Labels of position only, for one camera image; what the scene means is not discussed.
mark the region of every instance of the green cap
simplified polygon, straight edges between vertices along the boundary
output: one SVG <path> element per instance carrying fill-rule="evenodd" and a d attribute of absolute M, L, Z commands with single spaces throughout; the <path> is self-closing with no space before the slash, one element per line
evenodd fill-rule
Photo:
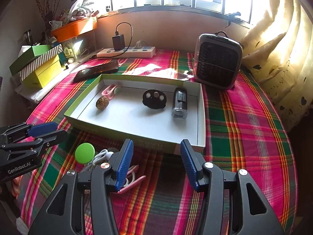
<path fill-rule="evenodd" d="M 75 151 L 75 159 L 80 164 L 87 164 L 94 158 L 94 146 L 90 143 L 80 144 Z"/>

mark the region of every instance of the silver screw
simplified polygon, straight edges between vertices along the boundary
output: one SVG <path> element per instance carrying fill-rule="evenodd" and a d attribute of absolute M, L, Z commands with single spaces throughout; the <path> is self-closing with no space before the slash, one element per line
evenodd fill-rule
<path fill-rule="evenodd" d="M 213 165 L 213 163 L 207 162 L 204 164 L 204 166 L 208 169 L 211 169 L 211 168 L 213 168 L 214 165 Z"/>
<path fill-rule="evenodd" d="M 248 174 L 248 172 L 245 169 L 240 169 L 239 174 L 245 176 Z"/>
<path fill-rule="evenodd" d="M 73 169 L 70 169 L 66 174 L 68 176 L 73 176 L 75 174 L 75 171 Z"/>
<path fill-rule="evenodd" d="M 107 168 L 110 167 L 110 164 L 109 164 L 109 163 L 102 163 L 102 164 L 100 165 L 100 167 L 101 167 L 102 169 L 107 169 Z"/>

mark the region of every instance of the shallow open box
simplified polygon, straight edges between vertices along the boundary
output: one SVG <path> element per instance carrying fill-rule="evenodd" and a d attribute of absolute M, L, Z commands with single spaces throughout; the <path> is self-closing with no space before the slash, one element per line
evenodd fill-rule
<path fill-rule="evenodd" d="M 121 91 L 105 110 L 98 110 L 96 101 L 109 85 L 120 85 Z M 187 90 L 186 119 L 172 116 L 173 93 L 177 87 Z M 165 93 L 166 107 L 152 110 L 142 103 L 147 89 Z M 124 141 L 130 138 L 135 146 L 179 154 L 180 142 L 188 139 L 197 152 L 205 146 L 205 115 L 202 88 L 199 83 L 164 78 L 102 74 L 92 82 L 65 112 L 74 127 Z"/>

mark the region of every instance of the yellow curtain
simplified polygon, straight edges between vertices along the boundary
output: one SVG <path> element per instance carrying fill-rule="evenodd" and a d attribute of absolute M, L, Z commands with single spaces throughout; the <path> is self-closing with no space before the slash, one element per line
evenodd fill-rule
<path fill-rule="evenodd" d="M 287 131 L 313 99 L 313 27 L 298 0 L 269 0 L 263 18 L 240 41 L 242 65 L 275 106 Z"/>

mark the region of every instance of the blue gripper pad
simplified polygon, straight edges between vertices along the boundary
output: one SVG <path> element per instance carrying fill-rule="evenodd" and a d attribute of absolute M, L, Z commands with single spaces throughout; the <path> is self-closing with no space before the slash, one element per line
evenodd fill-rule
<path fill-rule="evenodd" d="M 192 188 L 196 192 L 203 192 L 207 190 L 202 169 L 202 165 L 205 163 L 203 156 L 199 156 L 199 158 L 201 158 L 199 160 L 187 139 L 184 139 L 180 143 L 180 155 L 182 157 L 188 180 Z"/>
<path fill-rule="evenodd" d="M 128 172 L 133 154 L 134 154 L 134 143 L 132 140 L 126 139 L 112 167 L 113 172 L 116 171 L 115 190 L 117 192 L 125 184 L 127 172 Z"/>
<path fill-rule="evenodd" d="M 56 122 L 33 125 L 28 131 L 28 136 L 32 136 L 36 138 L 40 135 L 54 132 L 57 130 L 57 128 L 58 128 L 58 125 Z"/>

